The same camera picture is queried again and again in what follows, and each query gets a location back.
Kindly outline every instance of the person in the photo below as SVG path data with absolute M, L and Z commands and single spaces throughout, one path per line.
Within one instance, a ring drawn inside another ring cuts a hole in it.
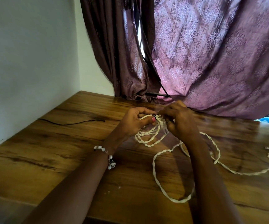
M 140 118 L 155 113 L 144 107 L 129 109 L 101 144 L 108 150 L 108 154 L 101 150 L 92 152 L 44 198 L 23 224 L 83 223 L 97 186 L 108 168 L 109 155 L 114 155 L 119 145 L 137 134 L 142 127 L 154 124 L 156 120 L 153 116 Z M 165 118 L 168 130 L 185 144 L 189 152 L 201 222 L 243 223 L 221 176 L 213 165 L 207 144 L 200 136 L 192 111 L 183 102 L 176 101 L 160 110 L 158 114 Z

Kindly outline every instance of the curtain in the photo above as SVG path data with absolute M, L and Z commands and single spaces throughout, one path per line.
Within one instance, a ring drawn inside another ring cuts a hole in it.
M 174 100 L 219 116 L 269 114 L 269 0 L 154 1 L 152 58 Z
M 114 86 L 115 96 L 152 101 L 145 92 L 159 92 L 160 78 L 153 66 L 151 50 L 143 60 L 137 37 L 135 4 L 142 16 L 141 27 L 153 22 L 153 30 L 142 33 L 144 47 L 153 46 L 154 0 L 80 0 L 84 22 L 95 59 Z

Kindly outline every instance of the bracelet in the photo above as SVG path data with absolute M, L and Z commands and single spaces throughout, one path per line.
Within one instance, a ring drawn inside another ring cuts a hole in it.
M 106 154 L 108 154 L 108 151 L 105 148 L 103 148 L 101 145 L 94 147 L 94 151 L 97 150 L 97 149 L 99 149 L 99 150 L 105 152 Z M 110 170 L 110 169 L 114 168 L 115 166 L 116 166 L 116 162 L 113 160 L 113 156 L 109 155 L 108 156 L 108 169 Z

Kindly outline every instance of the white cord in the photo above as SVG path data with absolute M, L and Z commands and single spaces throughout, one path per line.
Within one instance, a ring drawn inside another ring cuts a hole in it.
M 145 146 L 147 147 L 152 147 L 154 146 L 155 144 L 159 143 L 167 134 L 164 134 L 158 141 L 156 141 L 155 143 L 151 144 L 151 145 L 148 145 L 147 143 L 151 142 L 155 136 L 159 133 L 159 131 L 164 127 L 166 126 L 166 121 L 160 116 L 160 115 L 156 115 L 156 121 L 157 121 L 157 125 L 155 127 L 153 127 L 151 130 L 147 131 L 147 132 L 143 132 L 143 131 L 140 131 L 138 132 L 136 135 L 135 135 L 135 139 L 138 141 L 138 143 L 142 143 L 144 144 Z M 253 172 L 253 173 L 241 173 L 241 172 L 237 172 L 237 171 L 234 171 L 234 170 L 231 170 L 229 169 L 226 165 L 224 165 L 223 163 L 221 163 L 219 161 L 220 159 L 220 150 L 219 148 L 217 147 L 216 143 L 212 140 L 212 138 L 210 136 L 208 136 L 207 134 L 203 133 L 203 132 L 200 132 L 201 134 L 203 135 L 206 135 L 211 141 L 212 143 L 214 144 L 214 146 L 216 147 L 217 151 L 218 151 L 218 155 L 217 155 L 217 158 L 215 159 L 213 156 L 211 156 L 211 158 L 214 160 L 214 164 L 217 164 L 219 163 L 220 165 L 222 165 L 225 169 L 227 169 L 228 171 L 230 171 L 231 173 L 233 174 L 240 174 L 240 175 L 248 175 L 248 176 L 252 176 L 252 175 L 259 175 L 259 174 L 263 174 L 263 173 L 266 173 L 267 171 L 269 171 L 269 167 L 267 169 L 264 169 L 262 171 L 259 171 L 259 172 Z M 148 140 L 148 141 L 144 141 L 141 136 L 144 136 L 144 135 L 152 135 L 151 139 Z M 165 153 L 165 152 L 173 152 L 174 148 L 176 148 L 177 146 L 180 146 L 181 150 L 183 151 L 183 153 L 185 155 L 187 155 L 189 157 L 189 154 L 187 152 L 185 152 L 185 150 L 183 149 L 182 147 L 182 144 L 183 142 L 180 141 L 180 143 L 176 144 L 175 146 L 173 146 L 172 149 L 165 149 L 159 153 L 157 153 L 154 158 L 153 158 L 153 162 L 152 162 L 152 166 L 153 166 L 153 176 L 154 176 L 154 179 L 156 181 L 156 184 L 160 187 L 162 193 L 172 202 L 174 203 L 185 203 L 187 201 L 189 201 L 191 199 L 191 196 L 194 192 L 194 188 L 192 189 L 192 192 L 191 194 L 186 197 L 185 199 L 182 199 L 182 200 L 176 200 L 176 199 L 173 199 L 173 198 L 170 198 L 168 196 L 168 194 L 166 193 L 166 191 L 161 187 L 161 184 L 160 182 L 158 181 L 158 179 L 156 178 L 156 172 L 155 172 L 155 159 L 158 155 L 162 154 L 162 153 Z

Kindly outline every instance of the white wall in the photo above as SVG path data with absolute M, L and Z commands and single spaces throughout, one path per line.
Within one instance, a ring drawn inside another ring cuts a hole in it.
M 0 143 L 79 90 L 74 1 L 0 0 Z
M 77 28 L 80 89 L 88 92 L 114 96 L 114 88 L 96 62 L 85 27 L 80 0 L 74 0 Z

